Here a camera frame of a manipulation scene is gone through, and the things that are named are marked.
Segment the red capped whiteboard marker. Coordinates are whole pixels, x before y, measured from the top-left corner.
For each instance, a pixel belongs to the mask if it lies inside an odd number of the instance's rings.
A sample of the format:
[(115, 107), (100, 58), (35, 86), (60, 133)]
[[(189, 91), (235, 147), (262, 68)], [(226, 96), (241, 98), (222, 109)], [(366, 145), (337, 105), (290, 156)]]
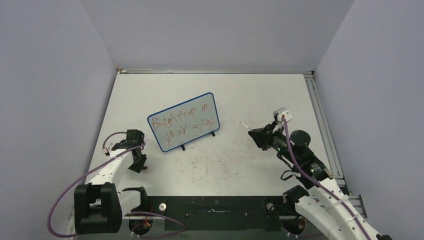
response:
[(252, 131), (252, 130), (253, 130), (251, 127), (247, 126), (247, 125), (246, 125), (245, 123), (243, 123), (243, 122), (240, 122), (240, 124), (241, 124), (243, 127), (245, 127), (245, 128), (247, 129), (247, 131), (248, 131), (248, 132), (250, 132), (250, 131)]

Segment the blue framed whiteboard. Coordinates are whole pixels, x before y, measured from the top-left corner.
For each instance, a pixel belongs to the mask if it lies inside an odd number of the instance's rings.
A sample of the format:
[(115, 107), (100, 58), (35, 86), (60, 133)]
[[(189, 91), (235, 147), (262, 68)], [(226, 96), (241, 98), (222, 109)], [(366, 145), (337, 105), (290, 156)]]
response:
[(154, 138), (164, 153), (220, 129), (215, 96), (204, 93), (147, 117)]

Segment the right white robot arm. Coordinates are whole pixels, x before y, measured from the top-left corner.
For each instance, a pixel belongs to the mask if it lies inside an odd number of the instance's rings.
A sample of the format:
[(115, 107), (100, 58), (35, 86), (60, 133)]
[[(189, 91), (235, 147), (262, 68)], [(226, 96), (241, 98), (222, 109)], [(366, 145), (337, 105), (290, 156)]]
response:
[(311, 137), (303, 130), (289, 133), (287, 121), (274, 121), (248, 135), (263, 151), (274, 149), (301, 183), (283, 193), (283, 209), (309, 220), (329, 240), (389, 240), (372, 227), (339, 187), (332, 172), (309, 148)]

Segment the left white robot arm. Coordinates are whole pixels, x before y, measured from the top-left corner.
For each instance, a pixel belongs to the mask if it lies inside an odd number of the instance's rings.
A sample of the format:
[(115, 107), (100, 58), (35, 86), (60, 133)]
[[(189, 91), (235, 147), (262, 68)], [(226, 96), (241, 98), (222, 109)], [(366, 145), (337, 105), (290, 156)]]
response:
[(125, 139), (107, 146), (102, 153), (108, 160), (94, 169), (96, 175), (74, 190), (74, 227), (77, 235), (117, 233), (122, 219), (131, 211), (144, 215), (149, 210), (147, 191), (142, 186), (117, 190), (127, 170), (137, 174), (146, 170), (142, 153), (145, 134), (137, 129), (124, 132)]

